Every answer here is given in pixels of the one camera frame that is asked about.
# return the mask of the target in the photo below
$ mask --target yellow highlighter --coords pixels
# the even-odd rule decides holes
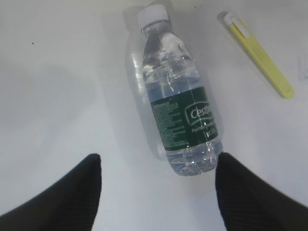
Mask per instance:
[[[229,12],[223,17],[223,22],[277,92],[285,99],[293,98],[294,90],[290,83],[238,16],[234,12]]]

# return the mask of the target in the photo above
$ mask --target bottle cap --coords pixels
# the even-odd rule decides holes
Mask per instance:
[[[138,21],[141,28],[145,28],[146,25],[161,20],[169,20],[168,12],[164,5],[148,6],[138,14]]]

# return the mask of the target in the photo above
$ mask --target bottle label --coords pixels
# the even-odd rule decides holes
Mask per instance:
[[[218,136],[203,87],[151,103],[165,150],[194,147]]]

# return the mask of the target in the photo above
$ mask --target white table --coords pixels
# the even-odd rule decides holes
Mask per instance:
[[[225,230],[215,173],[183,178],[159,160],[158,131],[130,65],[131,47],[138,50],[142,40],[133,33],[138,8],[131,7],[150,3],[1,1],[0,214],[99,153],[103,190],[94,231]],[[308,2],[164,3],[174,31],[208,75],[224,150],[308,205],[308,80],[298,78],[298,57],[308,48]],[[293,100],[278,96],[225,31],[217,20],[223,10],[246,22],[293,85]]]

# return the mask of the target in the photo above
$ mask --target plastic water bottle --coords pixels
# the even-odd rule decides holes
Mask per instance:
[[[163,5],[143,9],[138,20],[146,36],[143,80],[168,161],[180,176],[210,171],[222,144],[195,60]]]

